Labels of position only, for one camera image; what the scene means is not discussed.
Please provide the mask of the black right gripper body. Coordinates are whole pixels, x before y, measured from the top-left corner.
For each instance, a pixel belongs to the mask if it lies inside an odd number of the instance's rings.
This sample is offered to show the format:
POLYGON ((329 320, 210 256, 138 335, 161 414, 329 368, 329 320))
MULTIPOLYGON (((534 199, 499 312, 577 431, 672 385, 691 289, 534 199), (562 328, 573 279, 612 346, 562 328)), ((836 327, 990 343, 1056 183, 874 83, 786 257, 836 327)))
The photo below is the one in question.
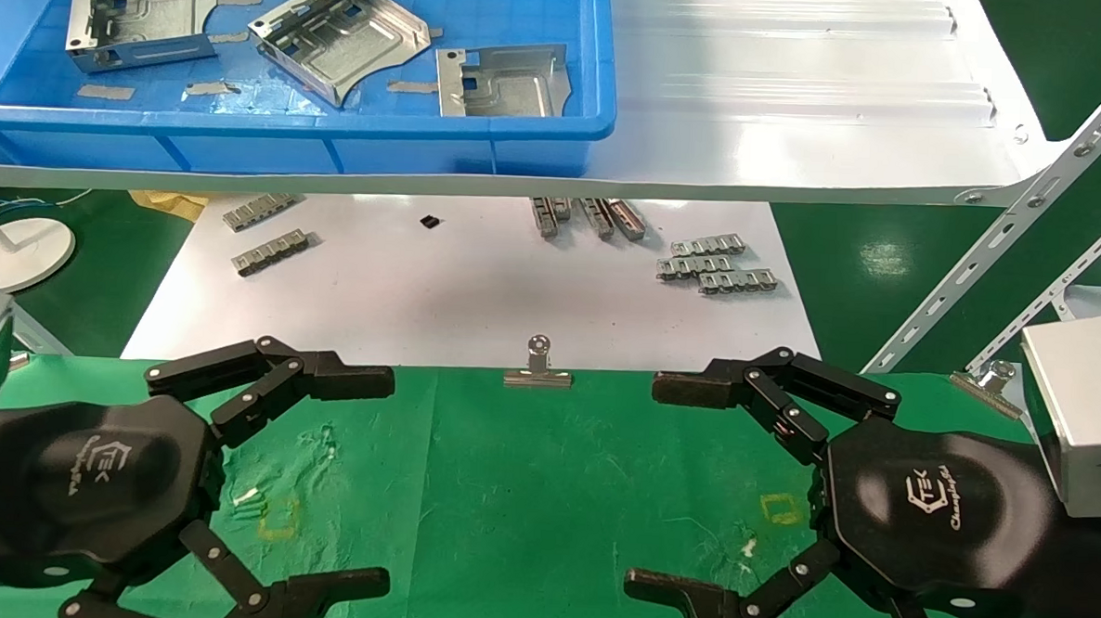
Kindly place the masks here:
POLYGON ((816 474, 844 585, 874 608, 1101 618, 1101 519, 1070 517, 1036 447, 870 418, 816 474))

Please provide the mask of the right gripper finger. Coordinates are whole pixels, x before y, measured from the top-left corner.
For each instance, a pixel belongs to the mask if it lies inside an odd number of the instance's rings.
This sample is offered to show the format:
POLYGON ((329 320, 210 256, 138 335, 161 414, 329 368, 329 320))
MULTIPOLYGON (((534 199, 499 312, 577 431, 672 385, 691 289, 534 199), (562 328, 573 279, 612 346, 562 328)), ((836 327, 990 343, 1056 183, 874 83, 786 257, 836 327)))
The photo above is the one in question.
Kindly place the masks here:
POLYGON ((654 401, 666 405, 741 406, 804 467, 824 464, 828 431, 807 404, 854 420, 895 418, 900 393, 780 346, 751 360, 715 359, 700 372, 655 373, 654 401))
MULTIPOLYGON (((701 579, 642 568, 628 570, 624 590, 640 601, 675 608, 683 618, 780 618, 807 592, 839 571, 842 560, 841 549, 821 538, 748 597, 701 579)), ((890 599, 886 611, 893 618, 929 618, 906 599, 890 599)))

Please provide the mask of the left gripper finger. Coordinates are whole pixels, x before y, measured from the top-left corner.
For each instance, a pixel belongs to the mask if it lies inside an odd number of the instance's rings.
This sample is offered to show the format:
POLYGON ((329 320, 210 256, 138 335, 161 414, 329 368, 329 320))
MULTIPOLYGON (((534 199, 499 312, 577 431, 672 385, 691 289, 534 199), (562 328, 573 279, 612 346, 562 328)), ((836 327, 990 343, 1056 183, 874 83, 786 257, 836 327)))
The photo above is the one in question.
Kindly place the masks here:
MULTIPOLYGON (((224 618, 325 618, 335 604, 377 599, 391 589, 383 567, 295 575, 263 586, 207 522, 195 520, 178 536, 183 547, 233 598, 233 608, 224 618)), ((126 584, 122 575, 103 573, 66 600, 58 618, 156 618, 118 603, 126 584)))
POLYGON ((301 400, 363 401, 395 392, 390 366, 348 366, 336 353, 297 350, 263 337, 153 365, 144 380, 150 394, 179 402, 237 389, 210 418, 214 438, 228 448, 252 440, 301 400))

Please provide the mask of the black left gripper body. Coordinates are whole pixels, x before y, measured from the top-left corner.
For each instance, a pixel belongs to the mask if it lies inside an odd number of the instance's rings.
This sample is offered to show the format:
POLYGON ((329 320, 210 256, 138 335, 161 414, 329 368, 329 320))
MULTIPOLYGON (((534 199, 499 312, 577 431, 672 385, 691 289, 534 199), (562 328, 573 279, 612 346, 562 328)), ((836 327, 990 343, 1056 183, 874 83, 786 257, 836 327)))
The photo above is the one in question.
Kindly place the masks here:
POLYGON ((224 451, 172 395, 0 410, 0 586, 50 588, 102 574, 131 586, 188 554, 209 521, 224 451))

